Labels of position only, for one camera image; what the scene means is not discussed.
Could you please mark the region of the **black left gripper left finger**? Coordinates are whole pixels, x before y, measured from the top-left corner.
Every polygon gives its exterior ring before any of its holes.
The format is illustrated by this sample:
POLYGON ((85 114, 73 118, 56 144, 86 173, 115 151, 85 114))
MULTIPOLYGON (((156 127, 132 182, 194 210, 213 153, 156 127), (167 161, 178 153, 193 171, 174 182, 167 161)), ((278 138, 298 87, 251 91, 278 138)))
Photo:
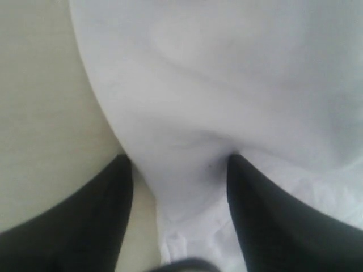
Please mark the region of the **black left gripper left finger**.
POLYGON ((64 201, 1 232, 1 271, 115 271, 132 203, 132 164, 118 155, 64 201))

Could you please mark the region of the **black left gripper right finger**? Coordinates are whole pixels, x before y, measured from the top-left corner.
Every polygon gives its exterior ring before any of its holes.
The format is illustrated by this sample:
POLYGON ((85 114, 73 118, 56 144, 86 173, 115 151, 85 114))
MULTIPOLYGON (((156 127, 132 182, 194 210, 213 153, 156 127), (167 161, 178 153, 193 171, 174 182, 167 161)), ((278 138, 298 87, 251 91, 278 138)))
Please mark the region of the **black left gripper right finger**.
POLYGON ((362 230, 304 204, 241 155, 228 158, 227 200, 247 271, 362 271, 362 230))

